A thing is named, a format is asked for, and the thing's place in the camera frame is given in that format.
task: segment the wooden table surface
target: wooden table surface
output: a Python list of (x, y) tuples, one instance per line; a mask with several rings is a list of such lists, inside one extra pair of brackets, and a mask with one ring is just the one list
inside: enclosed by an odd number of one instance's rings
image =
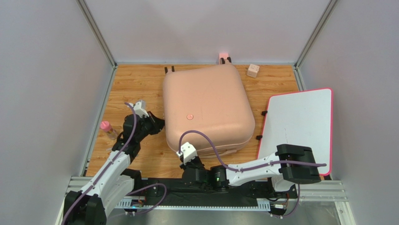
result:
[[(165, 77), (164, 67), (170, 65), (119, 65), (105, 109), (103, 120), (107, 120), (118, 131), (122, 131), (125, 116), (132, 112), (124, 102), (135, 103), (143, 99), (147, 111), (163, 118), (162, 83)], [(175, 65), (176, 70), (189, 70), (212, 65)], [(246, 76), (248, 65), (235, 65), (243, 81), (252, 112), (255, 117), (255, 131), (248, 145), (232, 155), (223, 156), (226, 164), (244, 163), (256, 159), (258, 141), (261, 135), (266, 109), (272, 95), (298, 91), (291, 66), (262, 65), (257, 78)], [(104, 164), (115, 140), (110, 140), (105, 132), (99, 131), (86, 176), (94, 176)], [(201, 159), (206, 168), (220, 165), (216, 158)], [(142, 177), (181, 178), (183, 170), (180, 160), (166, 143), (165, 129), (157, 135), (149, 135), (141, 142), (141, 150), (129, 168), (141, 170)]]

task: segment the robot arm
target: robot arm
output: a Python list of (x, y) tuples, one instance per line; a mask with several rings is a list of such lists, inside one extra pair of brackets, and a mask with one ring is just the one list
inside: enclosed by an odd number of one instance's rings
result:
[[(225, 190), (229, 186), (237, 187), (253, 180), (271, 178), (273, 192), (287, 192), (294, 184), (311, 184), (321, 181), (318, 169), (311, 166), (315, 163), (311, 148), (303, 146), (278, 145), (277, 151), (268, 157), (243, 164), (230, 164), (228, 168), (216, 166), (210, 171), (205, 170), (194, 146), (188, 142), (182, 145), (181, 153), (177, 152), (177, 155), (182, 161), (180, 167), (185, 170), (184, 180), (191, 183), (203, 183), (206, 180), (206, 184), (211, 185), (213, 189), (223, 187)], [(287, 163), (274, 164), (273, 162), (276, 161)]]
[[(83, 186), (79, 192), (71, 191), (65, 197), (64, 216), (73, 203), (82, 193), (93, 186), (85, 196), (67, 215), (68, 225), (103, 225), (107, 217), (123, 197), (131, 192), (137, 185), (130, 176), (121, 175), (133, 162), (140, 151), (140, 142), (148, 135), (158, 134), (165, 122), (145, 110), (143, 100), (135, 103), (133, 109), (136, 114), (125, 117), (123, 132), (118, 136), (112, 147), (112, 152), (107, 161), (93, 177)], [(136, 129), (129, 143), (128, 138), (133, 132), (133, 124), (136, 120)]]

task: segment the pink bottle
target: pink bottle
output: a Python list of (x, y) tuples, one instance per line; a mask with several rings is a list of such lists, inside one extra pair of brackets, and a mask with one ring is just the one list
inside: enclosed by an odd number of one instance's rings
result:
[(118, 137), (118, 133), (115, 129), (112, 128), (111, 124), (108, 121), (101, 122), (100, 128), (105, 131), (110, 139), (114, 140)]

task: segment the white board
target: white board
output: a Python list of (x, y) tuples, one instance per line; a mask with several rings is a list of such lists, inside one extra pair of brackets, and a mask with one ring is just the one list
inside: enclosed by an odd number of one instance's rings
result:
[(331, 172), (333, 91), (330, 88), (272, 96), (267, 107), (258, 158), (280, 144), (312, 148), (320, 175)]

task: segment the white wall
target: white wall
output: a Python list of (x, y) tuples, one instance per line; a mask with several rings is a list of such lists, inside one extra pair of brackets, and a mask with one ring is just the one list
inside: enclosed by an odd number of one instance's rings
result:
[(118, 62), (295, 62), (329, 0), (87, 0)]
[(399, 1), (341, 0), (301, 68), (334, 89), (332, 174), (359, 225), (397, 224)]
[(76, 1), (0, 7), (0, 220), (54, 224), (78, 175), (108, 64)]

